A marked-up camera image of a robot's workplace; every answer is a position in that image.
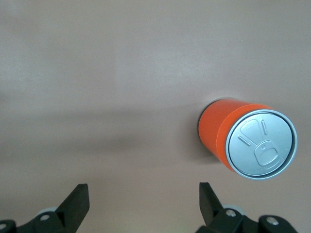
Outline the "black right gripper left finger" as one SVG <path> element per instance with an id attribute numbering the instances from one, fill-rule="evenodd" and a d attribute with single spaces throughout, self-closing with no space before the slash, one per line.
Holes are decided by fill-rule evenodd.
<path id="1" fill-rule="evenodd" d="M 87 184 L 79 184 L 57 207 L 17 227 L 18 233 L 75 233 L 89 211 Z"/>

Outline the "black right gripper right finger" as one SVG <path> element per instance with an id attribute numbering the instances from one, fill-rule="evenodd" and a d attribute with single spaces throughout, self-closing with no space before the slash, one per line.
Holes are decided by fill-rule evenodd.
<path id="1" fill-rule="evenodd" d="M 199 184 L 199 206 L 205 222 L 198 233 L 295 233 L 285 219 L 262 215 L 253 221 L 233 208 L 224 208 L 209 183 Z"/>

